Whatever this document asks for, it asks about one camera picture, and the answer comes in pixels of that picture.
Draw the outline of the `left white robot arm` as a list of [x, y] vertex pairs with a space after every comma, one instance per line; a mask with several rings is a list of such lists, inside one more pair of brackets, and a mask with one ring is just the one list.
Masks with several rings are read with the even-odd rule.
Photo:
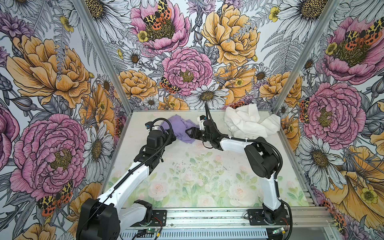
[[151, 204], [139, 200], [127, 209], [123, 205], [160, 163], [166, 146], [175, 140], [171, 129], [150, 130], [146, 145], [140, 149], [129, 170], [118, 182], [96, 199], [87, 199], [82, 204], [75, 238], [116, 240], [125, 228], [150, 221]]

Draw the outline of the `white crumpled cloth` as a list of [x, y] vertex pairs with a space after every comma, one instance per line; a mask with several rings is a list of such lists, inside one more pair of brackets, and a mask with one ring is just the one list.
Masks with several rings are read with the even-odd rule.
[[256, 104], [235, 109], [227, 107], [224, 122], [232, 137], [240, 139], [266, 138], [276, 134], [281, 129], [281, 117], [272, 114], [262, 118]]

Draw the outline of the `aluminium corner post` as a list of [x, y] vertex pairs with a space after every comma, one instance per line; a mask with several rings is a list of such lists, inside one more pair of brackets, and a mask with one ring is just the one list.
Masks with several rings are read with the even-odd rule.
[[87, 35], [90, 37], [90, 40], [93, 42], [94, 47], [101, 59], [101, 62], [103, 66], [106, 69], [106, 72], [108, 73], [116, 91], [119, 95], [119, 98], [123, 104], [123, 107], [125, 111], [127, 112], [128, 116], [131, 116], [133, 113], [133, 108], [131, 104], [129, 103], [129, 100], [126, 96], [126, 93], [122, 87], [122, 84], [120, 83], [120, 80], [118, 78], [118, 74], [115, 71], [115, 68], [111, 62], [111, 59], [108, 55], [107, 50], [105, 49], [103, 40], [98, 32], [98, 27], [94, 24], [92, 20], [92, 16], [88, 10], [88, 7], [85, 3], [85, 1], [74, 1], [75, 9], [77, 10], [80, 19], [86, 28]]
[[315, 25], [314, 31], [309, 35], [306, 44], [304, 45], [303, 50], [301, 51], [298, 60], [296, 61], [285, 85], [282, 88], [279, 96], [277, 97], [273, 108], [272, 113], [276, 114], [282, 105], [282, 103], [286, 100], [288, 94], [290, 93], [291, 88], [296, 82], [297, 77], [299, 76], [302, 67], [304, 66], [306, 60], [311, 55], [310, 51], [315, 47], [316, 43], [320, 39], [323, 32], [328, 28], [331, 18], [336, 12], [340, 1], [328, 1], [323, 13], [321, 14], [318, 23]]

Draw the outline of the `left aluminium corner post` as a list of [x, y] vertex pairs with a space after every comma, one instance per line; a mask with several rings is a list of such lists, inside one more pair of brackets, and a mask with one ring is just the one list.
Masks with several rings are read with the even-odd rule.
[[77, 10], [80, 19], [86, 28], [87, 35], [90, 37], [90, 40], [93, 42], [94, 47], [101, 59], [101, 62], [103, 66], [106, 69], [106, 72], [108, 73], [116, 91], [119, 95], [119, 98], [123, 104], [123, 107], [125, 111], [127, 112], [128, 116], [131, 116], [133, 113], [133, 108], [131, 104], [129, 103], [129, 100], [126, 96], [126, 93], [122, 87], [122, 84], [120, 83], [120, 80], [118, 78], [118, 74], [115, 71], [115, 68], [111, 62], [111, 59], [108, 55], [107, 50], [105, 49], [103, 40], [98, 32], [98, 27], [94, 24], [92, 20], [92, 16], [88, 10], [88, 7], [85, 3], [85, 1], [74, 1], [75, 9]]

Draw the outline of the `black mounting plate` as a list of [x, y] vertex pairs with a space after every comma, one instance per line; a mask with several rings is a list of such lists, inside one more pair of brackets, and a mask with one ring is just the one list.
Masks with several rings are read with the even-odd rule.
[[132, 227], [165, 227], [167, 223], [167, 210], [153, 210], [149, 220], [135, 223]]
[[273, 214], [265, 213], [261, 208], [247, 209], [244, 216], [251, 226], [288, 226], [291, 218], [287, 210], [273, 216]]

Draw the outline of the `right aluminium corner post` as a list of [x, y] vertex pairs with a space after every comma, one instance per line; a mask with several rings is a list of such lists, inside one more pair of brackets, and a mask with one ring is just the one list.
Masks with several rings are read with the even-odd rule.
[[296, 61], [285, 85], [282, 88], [279, 96], [277, 97], [273, 108], [272, 113], [276, 114], [282, 105], [282, 103], [286, 100], [288, 94], [290, 93], [291, 88], [296, 82], [297, 77], [299, 76], [302, 67], [304, 66], [306, 60], [311, 55], [310, 51], [315, 47], [316, 43], [320, 39], [323, 32], [328, 28], [331, 18], [336, 12], [340, 1], [328, 1], [323, 13], [321, 14], [318, 23], [315, 25], [314, 31], [309, 35], [306, 44], [304, 45], [303, 50], [301, 51], [298, 60]]

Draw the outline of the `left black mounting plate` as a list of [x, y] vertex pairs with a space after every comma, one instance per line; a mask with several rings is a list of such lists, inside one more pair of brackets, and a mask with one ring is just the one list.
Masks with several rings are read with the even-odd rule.
[[132, 227], [165, 227], [167, 223], [167, 210], [153, 210], [149, 220], [135, 223]]

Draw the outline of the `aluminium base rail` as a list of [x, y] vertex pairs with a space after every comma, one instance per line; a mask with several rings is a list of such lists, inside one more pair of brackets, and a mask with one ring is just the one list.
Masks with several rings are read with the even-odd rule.
[[117, 240], [132, 240], [139, 230], [162, 228], [157, 240], [340, 240], [324, 207], [293, 207], [288, 226], [251, 226], [247, 208], [167, 210], [165, 227], [127, 227]]

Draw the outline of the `green circuit board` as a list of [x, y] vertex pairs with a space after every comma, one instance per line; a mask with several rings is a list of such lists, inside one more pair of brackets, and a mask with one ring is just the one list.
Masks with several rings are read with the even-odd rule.
[[144, 230], [139, 230], [132, 240], [138, 239], [138, 238], [153, 238], [154, 240], [157, 240], [158, 237], [161, 234], [162, 228], [151, 228], [151, 229], [144, 229]]

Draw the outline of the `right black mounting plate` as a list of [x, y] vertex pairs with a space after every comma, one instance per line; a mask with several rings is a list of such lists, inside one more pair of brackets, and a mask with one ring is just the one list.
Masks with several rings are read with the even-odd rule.
[[251, 226], [288, 226], [291, 218], [287, 210], [273, 216], [273, 214], [265, 213], [261, 208], [247, 209], [244, 216]]

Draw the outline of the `purple cloth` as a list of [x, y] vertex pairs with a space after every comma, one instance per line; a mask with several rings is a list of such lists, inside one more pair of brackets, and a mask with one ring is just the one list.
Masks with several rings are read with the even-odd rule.
[[175, 140], [180, 140], [184, 143], [192, 144], [195, 141], [186, 133], [188, 129], [197, 127], [194, 122], [191, 120], [184, 120], [179, 115], [170, 117], [168, 121], [171, 123], [174, 132], [174, 136], [171, 138], [170, 143], [174, 142]]

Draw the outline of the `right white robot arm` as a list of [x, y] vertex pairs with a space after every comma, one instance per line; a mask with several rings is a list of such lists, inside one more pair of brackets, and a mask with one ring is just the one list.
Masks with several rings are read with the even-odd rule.
[[251, 169], [261, 178], [264, 221], [269, 225], [276, 224], [285, 210], [278, 186], [283, 158], [277, 148], [262, 137], [248, 140], [222, 134], [213, 120], [203, 119], [199, 125], [187, 129], [186, 134], [192, 139], [210, 143], [216, 150], [246, 155]]

